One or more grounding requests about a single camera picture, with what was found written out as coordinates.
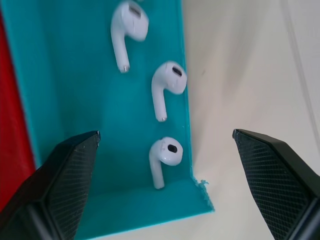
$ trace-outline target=earbud stem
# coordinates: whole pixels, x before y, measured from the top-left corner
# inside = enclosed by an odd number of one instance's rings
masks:
[[[159,86],[159,84],[152,79],[151,92],[154,106],[155,118],[159,122],[164,122],[167,120],[167,110],[164,96],[164,88]]]
[[[149,161],[153,185],[155,189],[162,189],[165,187],[164,176],[162,174],[161,161],[154,156],[151,151],[149,152]]]
[[[125,35],[119,32],[113,24],[111,25],[111,39],[118,69],[121,73],[126,73],[130,69],[130,64],[125,44]]]

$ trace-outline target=earbud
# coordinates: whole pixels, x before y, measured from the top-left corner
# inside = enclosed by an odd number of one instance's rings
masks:
[[[116,64],[121,73],[130,69],[125,36],[142,42],[148,33],[149,19],[143,9],[133,1],[124,1],[116,8],[111,21],[111,39]]]
[[[155,118],[159,122],[167,120],[164,89],[173,94],[182,94],[187,85],[187,74],[174,61],[163,63],[154,73],[151,83]]]
[[[149,162],[153,185],[156,189],[162,189],[165,186],[161,162],[169,166],[176,166],[181,163],[183,151],[181,144],[172,137],[164,137],[152,145]]]

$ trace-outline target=red surface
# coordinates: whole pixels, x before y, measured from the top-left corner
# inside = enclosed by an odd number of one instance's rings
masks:
[[[34,171],[23,108],[0,15],[0,211]]]

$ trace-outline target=white table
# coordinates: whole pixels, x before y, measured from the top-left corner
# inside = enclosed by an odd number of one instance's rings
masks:
[[[310,10],[317,2],[303,1]],[[312,92],[318,87],[319,92],[320,84],[315,74],[308,76],[307,86],[302,84],[299,65],[314,63],[314,58],[302,54],[303,62],[297,60],[293,46],[303,50],[308,40],[297,37],[292,43],[284,8],[292,8],[292,22],[303,34],[306,28],[295,22],[308,12],[299,7],[301,3],[184,1],[194,174],[209,182],[207,190],[216,212],[106,239],[273,239],[251,196],[232,132],[242,128],[283,140],[320,173],[320,128],[315,125],[319,112],[314,119],[310,113],[317,98],[306,98],[306,88]]]

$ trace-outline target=teal box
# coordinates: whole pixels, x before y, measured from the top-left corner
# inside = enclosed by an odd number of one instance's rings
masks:
[[[145,0],[144,42],[125,39],[130,71],[117,68],[110,24],[118,0],[0,0],[34,153],[41,166],[54,146],[101,133],[89,198],[76,239],[85,240],[214,210],[193,177],[188,89],[165,91],[166,122],[155,118],[151,80],[171,60],[186,69],[181,0]],[[182,162],[162,165],[156,190],[152,144],[165,136],[183,147]]]

